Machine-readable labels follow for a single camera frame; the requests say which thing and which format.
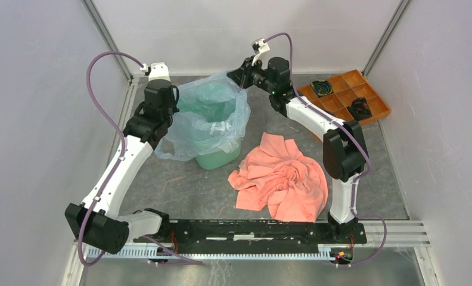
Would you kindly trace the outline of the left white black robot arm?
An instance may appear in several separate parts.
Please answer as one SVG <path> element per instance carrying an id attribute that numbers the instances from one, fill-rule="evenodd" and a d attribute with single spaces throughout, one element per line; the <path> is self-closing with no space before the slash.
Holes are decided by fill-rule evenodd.
<path id="1" fill-rule="evenodd" d="M 167 79 L 153 79 L 144 89 L 144 101 L 127 122 L 125 142 L 109 167 L 80 204 L 70 203 L 65 217 L 78 241 L 108 254 L 118 253 L 128 241 L 149 235 L 157 243 L 170 237 L 167 214 L 145 209 L 126 216 L 121 203 L 136 174 L 167 134 L 179 109 L 179 89 Z"/>

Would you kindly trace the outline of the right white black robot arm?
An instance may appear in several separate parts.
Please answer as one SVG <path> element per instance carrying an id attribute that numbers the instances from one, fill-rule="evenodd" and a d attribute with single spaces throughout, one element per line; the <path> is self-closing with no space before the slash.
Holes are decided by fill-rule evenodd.
<path id="1" fill-rule="evenodd" d="M 313 132 L 322 142 L 323 165 L 333 179 L 333 198 L 328 218 L 328 237 L 345 242 L 352 234 L 349 223 L 358 222 L 356 197 L 359 181 L 372 168 L 361 125 L 344 121 L 321 110 L 295 87 L 288 60 L 274 57 L 266 68 L 246 58 L 226 76 L 242 89 L 255 86 L 269 95 L 272 108 Z"/>

